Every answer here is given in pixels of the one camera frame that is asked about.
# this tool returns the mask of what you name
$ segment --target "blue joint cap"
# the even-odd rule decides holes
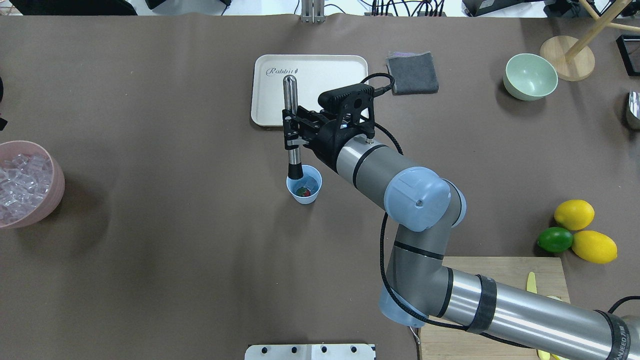
[[[467,200],[464,194],[462,194],[460,189],[454,183],[446,179],[444,179],[444,181],[448,182],[451,186],[453,186],[453,188],[456,189],[456,191],[458,192],[458,196],[460,197],[460,216],[458,217],[457,221],[451,226],[451,227],[456,227],[462,222],[462,220],[465,219],[465,215],[467,214]]]
[[[426,317],[423,313],[421,313],[418,309],[409,304],[408,301],[402,298],[402,296],[398,295],[395,290],[391,289],[394,292],[394,295],[400,300],[400,302],[416,313]],[[380,311],[390,320],[393,320],[397,323],[400,323],[405,326],[413,326],[413,327],[423,327],[424,322],[414,318],[413,316],[406,313],[402,308],[400,308],[394,299],[391,298],[387,289],[382,286],[382,291],[380,292],[380,301],[378,301],[378,306],[380,307]]]
[[[389,216],[416,233],[434,226],[447,211],[450,200],[449,183],[426,167],[402,170],[385,190]]]

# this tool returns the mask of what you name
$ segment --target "yellow lemon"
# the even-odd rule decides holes
[[[568,200],[560,204],[554,213],[556,222],[567,230],[576,231],[587,227],[596,212],[593,206],[584,200]]]
[[[571,249],[582,259],[597,264],[606,264],[618,257],[616,243],[607,235],[592,230],[573,234]]]

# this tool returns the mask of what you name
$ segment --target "gray cloth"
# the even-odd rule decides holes
[[[433,94],[438,92],[438,78],[433,67],[433,56],[393,53],[387,58],[389,74],[396,79],[394,94]]]

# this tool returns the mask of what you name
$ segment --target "pink bowl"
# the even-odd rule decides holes
[[[51,164],[53,165],[51,186],[49,187],[47,195],[45,195],[37,208],[18,221],[6,225],[0,223],[0,229],[12,229],[37,223],[56,209],[62,199],[62,194],[65,192],[65,175],[62,173],[62,168],[60,168],[58,162],[42,146],[37,143],[22,140],[0,144],[0,163],[4,160],[11,161],[18,154],[29,156],[38,154],[47,159],[51,159]]]

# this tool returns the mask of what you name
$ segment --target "yellow knife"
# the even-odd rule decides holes
[[[531,293],[538,293],[538,287],[536,286],[536,274],[530,272],[529,276],[527,277],[527,291],[531,292]],[[546,351],[542,351],[542,350],[537,350],[538,351],[538,357],[540,358],[540,360],[551,360],[551,354],[549,354]]]

